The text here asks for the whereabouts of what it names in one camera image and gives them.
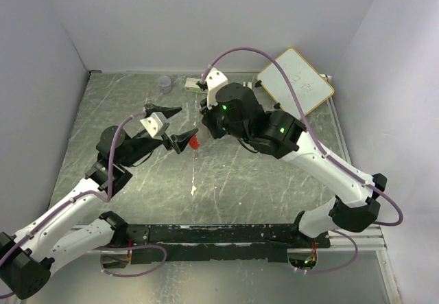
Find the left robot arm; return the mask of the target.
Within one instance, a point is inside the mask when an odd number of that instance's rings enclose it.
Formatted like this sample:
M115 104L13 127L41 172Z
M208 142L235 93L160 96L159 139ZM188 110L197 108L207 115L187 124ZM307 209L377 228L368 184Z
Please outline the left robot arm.
M57 204L12 235L1 233L1 281L6 298L27 299L61 267L95 248L121 248L128 244L128 223L112 211L90 225L73 227L99 204L108 204L132 174L129 169L163 146L180 154L197 133L168 135L169 118L180 107L145 104L118 126L107 127L96 145L96 162L79 183Z

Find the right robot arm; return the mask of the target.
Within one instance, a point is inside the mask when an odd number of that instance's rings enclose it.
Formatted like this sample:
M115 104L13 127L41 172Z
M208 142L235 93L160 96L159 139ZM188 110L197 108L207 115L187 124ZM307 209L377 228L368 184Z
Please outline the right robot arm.
M325 156L318 149L304 123L282 110L265 111L253 91L239 83L227 84L216 94L216 103L200 103L202 124L214 139L230 135L255 152L291 163L318 179L334 192L328 202L302 211L294 220L292 242L301 248L333 229L360 233L379 215L377 193L347 173L385 187L384 176L365 174L338 155Z

